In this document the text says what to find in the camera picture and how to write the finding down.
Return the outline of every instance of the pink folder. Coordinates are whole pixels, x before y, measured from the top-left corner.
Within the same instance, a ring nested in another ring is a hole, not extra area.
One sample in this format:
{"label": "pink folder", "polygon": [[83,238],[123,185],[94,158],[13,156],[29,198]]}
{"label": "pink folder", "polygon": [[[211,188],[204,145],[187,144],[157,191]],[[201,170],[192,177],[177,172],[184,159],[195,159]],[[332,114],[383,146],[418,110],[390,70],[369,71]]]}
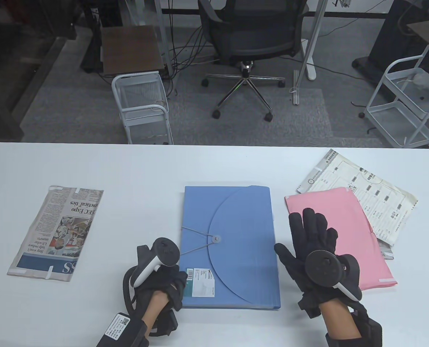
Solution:
{"label": "pink folder", "polygon": [[397,284],[383,259],[377,238],[353,192],[347,188],[285,197],[289,212],[303,213],[307,207],[325,215],[329,228],[338,231],[336,254],[351,254],[360,266],[361,290]]}

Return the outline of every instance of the gray carpet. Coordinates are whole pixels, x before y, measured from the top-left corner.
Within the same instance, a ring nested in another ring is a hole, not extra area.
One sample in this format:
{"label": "gray carpet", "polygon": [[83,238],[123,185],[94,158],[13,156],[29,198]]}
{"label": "gray carpet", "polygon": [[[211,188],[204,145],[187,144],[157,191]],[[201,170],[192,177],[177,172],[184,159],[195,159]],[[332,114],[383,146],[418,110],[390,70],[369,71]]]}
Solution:
{"label": "gray carpet", "polygon": [[[199,25],[199,19],[175,17],[188,25],[175,29],[176,46],[180,46]],[[327,33],[349,21],[325,18],[321,32]],[[360,19],[319,39],[315,64],[359,76],[350,63],[370,52],[381,25],[382,20]],[[310,26],[311,18],[306,18],[304,36]],[[110,86],[97,74],[86,74],[79,68],[91,34],[84,28],[78,28],[77,32],[78,38],[66,43],[21,124],[25,142],[127,142]],[[210,53],[212,48],[206,48],[201,55]],[[287,80],[284,89],[267,82],[256,83],[273,108],[271,123],[263,120],[267,110],[247,86],[236,91],[223,106],[219,120],[211,118],[214,106],[235,81],[212,80],[208,88],[201,87],[200,82],[205,73],[236,74],[236,68],[207,64],[185,69],[168,99],[174,143],[389,147],[376,131],[367,134],[372,125],[358,118],[362,109],[350,104],[368,101],[373,92],[369,83],[317,69],[315,81],[304,79],[300,105],[294,106],[288,90],[293,69],[299,66],[279,58],[256,62],[254,74],[282,76]]]}

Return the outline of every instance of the blue plastic folder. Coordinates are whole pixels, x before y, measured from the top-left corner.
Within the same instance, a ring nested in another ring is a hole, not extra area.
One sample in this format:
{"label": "blue plastic folder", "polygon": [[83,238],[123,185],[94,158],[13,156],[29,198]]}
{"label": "blue plastic folder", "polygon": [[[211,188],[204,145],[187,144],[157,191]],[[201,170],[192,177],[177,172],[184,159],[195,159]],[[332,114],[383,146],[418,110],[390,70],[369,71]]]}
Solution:
{"label": "blue plastic folder", "polygon": [[279,309],[275,241],[268,187],[185,187],[183,307]]}

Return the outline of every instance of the newspaper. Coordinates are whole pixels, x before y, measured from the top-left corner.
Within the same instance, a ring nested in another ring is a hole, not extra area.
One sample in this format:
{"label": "newspaper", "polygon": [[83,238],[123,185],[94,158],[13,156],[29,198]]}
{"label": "newspaper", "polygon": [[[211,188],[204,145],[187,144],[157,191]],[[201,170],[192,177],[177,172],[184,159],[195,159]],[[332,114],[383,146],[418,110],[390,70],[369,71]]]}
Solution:
{"label": "newspaper", "polygon": [[49,187],[8,275],[70,281],[103,192]]}
{"label": "newspaper", "polygon": [[348,187],[358,198],[373,232],[393,246],[416,206],[412,194],[355,165],[331,149],[300,184],[300,193]]}

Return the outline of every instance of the barcode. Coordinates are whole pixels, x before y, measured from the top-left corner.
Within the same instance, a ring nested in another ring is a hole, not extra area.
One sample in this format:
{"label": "barcode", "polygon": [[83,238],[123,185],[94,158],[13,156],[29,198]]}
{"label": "barcode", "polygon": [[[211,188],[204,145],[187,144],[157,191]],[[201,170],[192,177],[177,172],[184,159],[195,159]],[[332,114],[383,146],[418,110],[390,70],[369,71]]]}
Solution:
{"label": "barcode", "polygon": [[194,270],[187,269],[187,281],[193,281],[194,279]]}

